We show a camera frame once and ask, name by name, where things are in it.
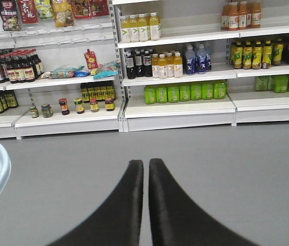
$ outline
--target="plastic bottle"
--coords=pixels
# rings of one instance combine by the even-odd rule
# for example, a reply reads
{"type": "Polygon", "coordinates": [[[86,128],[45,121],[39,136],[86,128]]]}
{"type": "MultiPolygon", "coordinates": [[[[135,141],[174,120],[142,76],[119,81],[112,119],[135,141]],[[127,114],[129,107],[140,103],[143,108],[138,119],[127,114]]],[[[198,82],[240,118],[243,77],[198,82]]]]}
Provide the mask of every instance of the plastic bottle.
{"type": "Polygon", "coordinates": [[[186,74],[192,75],[196,73],[195,69],[195,52],[193,51],[192,45],[187,46],[187,52],[185,53],[185,58],[187,61],[186,74]]]}
{"type": "Polygon", "coordinates": [[[238,12],[238,3],[233,2],[229,3],[230,11],[229,11],[229,31],[236,31],[238,30],[239,26],[239,12],[238,12]]]}
{"type": "Polygon", "coordinates": [[[180,53],[175,53],[174,57],[174,77],[181,78],[183,76],[183,64],[180,53]]]}
{"type": "Polygon", "coordinates": [[[252,23],[251,27],[252,28],[259,28],[261,27],[261,1],[260,0],[254,0],[255,2],[253,3],[252,7],[252,23]]]}
{"type": "Polygon", "coordinates": [[[121,25],[121,41],[123,43],[131,42],[130,37],[130,16],[124,15],[120,17],[120,25],[121,25]]]}
{"type": "Polygon", "coordinates": [[[131,42],[139,42],[138,15],[130,15],[131,42]]]}
{"type": "Polygon", "coordinates": [[[158,65],[158,54],[153,54],[152,57],[152,70],[153,70],[153,78],[159,78],[159,65],[158,65]]]}
{"type": "Polygon", "coordinates": [[[198,57],[197,73],[204,74],[206,73],[206,50],[205,50],[204,44],[199,45],[199,50],[197,51],[197,57],[198,57]]]}
{"type": "Polygon", "coordinates": [[[159,78],[167,78],[167,61],[164,54],[159,55],[159,78]]]}
{"type": "Polygon", "coordinates": [[[153,12],[150,13],[150,37],[151,40],[159,40],[160,34],[159,34],[159,19],[157,17],[157,13],[153,12]]]}

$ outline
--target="sauce jar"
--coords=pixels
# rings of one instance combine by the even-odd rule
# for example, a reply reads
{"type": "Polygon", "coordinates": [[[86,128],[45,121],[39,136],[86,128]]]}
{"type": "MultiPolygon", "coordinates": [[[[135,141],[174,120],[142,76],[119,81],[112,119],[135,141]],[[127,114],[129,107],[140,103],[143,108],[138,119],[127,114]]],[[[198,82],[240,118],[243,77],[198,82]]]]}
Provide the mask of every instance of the sauce jar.
{"type": "Polygon", "coordinates": [[[98,112],[99,111],[99,105],[98,105],[97,99],[92,98],[90,100],[90,108],[91,108],[92,112],[98,112]]]}
{"type": "Polygon", "coordinates": [[[105,108],[107,111],[113,111],[115,109],[114,99],[108,97],[105,99],[105,108]]]}
{"type": "Polygon", "coordinates": [[[41,105],[41,111],[42,111],[43,118],[50,118],[53,115],[50,104],[41,105]]]}
{"type": "Polygon", "coordinates": [[[36,106],[30,106],[30,114],[32,115],[32,118],[38,118],[38,109],[36,106]]]}
{"type": "Polygon", "coordinates": [[[74,99],[74,103],[76,107],[76,112],[78,114],[83,114],[85,110],[84,110],[84,104],[83,104],[82,98],[74,99]]]}
{"type": "Polygon", "coordinates": [[[67,105],[67,99],[66,98],[61,98],[58,100],[60,108],[61,108],[61,114],[62,115],[68,115],[69,114],[69,109],[67,105]]]}

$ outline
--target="product label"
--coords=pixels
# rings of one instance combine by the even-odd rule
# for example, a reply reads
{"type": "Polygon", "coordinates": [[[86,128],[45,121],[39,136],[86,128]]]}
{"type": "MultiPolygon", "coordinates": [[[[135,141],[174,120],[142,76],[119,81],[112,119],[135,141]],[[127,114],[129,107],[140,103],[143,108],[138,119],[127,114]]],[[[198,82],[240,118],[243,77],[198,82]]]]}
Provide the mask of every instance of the product label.
{"type": "Polygon", "coordinates": [[[159,40],[159,25],[150,26],[150,37],[151,40],[159,40]]]}
{"type": "Polygon", "coordinates": [[[122,28],[122,42],[129,43],[131,41],[129,28],[122,28]]]}

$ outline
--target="snack bag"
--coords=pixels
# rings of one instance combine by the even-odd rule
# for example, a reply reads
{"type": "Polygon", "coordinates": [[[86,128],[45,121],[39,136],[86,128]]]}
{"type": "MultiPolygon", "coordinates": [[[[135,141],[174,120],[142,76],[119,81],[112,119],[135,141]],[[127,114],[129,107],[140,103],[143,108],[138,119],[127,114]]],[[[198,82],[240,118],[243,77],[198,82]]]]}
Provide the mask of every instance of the snack bag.
{"type": "Polygon", "coordinates": [[[72,0],[72,8],[76,19],[92,17],[89,0],[72,0]]]}
{"type": "Polygon", "coordinates": [[[92,16],[109,15],[107,0],[89,0],[92,16]]]}
{"type": "Polygon", "coordinates": [[[53,18],[50,0],[35,0],[38,16],[40,19],[53,18]]]}
{"type": "Polygon", "coordinates": [[[68,0],[53,0],[52,7],[57,28],[74,26],[72,6],[68,0]]]}
{"type": "Polygon", "coordinates": [[[34,0],[17,0],[23,24],[37,24],[38,17],[34,0]]]}
{"type": "Polygon", "coordinates": [[[0,16],[5,31],[20,31],[18,24],[17,5],[14,0],[0,0],[0,16]]]}

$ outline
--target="beverage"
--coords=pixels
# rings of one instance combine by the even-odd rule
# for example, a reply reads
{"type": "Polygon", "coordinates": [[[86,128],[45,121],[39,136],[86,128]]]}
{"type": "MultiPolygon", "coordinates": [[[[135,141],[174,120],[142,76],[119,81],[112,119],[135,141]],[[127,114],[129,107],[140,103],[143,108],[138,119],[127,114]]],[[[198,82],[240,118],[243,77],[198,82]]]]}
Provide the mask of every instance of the beverage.
{"type": "Polygon", "coordinates": [[[180,53],[175,53],[174,57],[174,77],[181,78],[183,76],[182,57],[180,53]]]}
{"type": "Polygon", "coordinates": [[[159,78],[167,78],[167,61],[164,54],[159,55],[158,66],[159,78]]]}
{"type": "Polygon", "coordinates": [[[139,42],[138,15],[130,15],[131,42],[139,42]]]}
{"type": "Polygon", "coordinates": [[[131,42],[130,37],[130,16],[124,15],[120,17],[120,25],[121,25],[121,41],[123,43],[131,42]]]}
{"type": "Polygon", "coordinates": [[[150,37],[151,40],[159,40],[160,38],[160,27],[159,27],[159,19],[157,17],[157,13],[150,13],[150,37]]]}

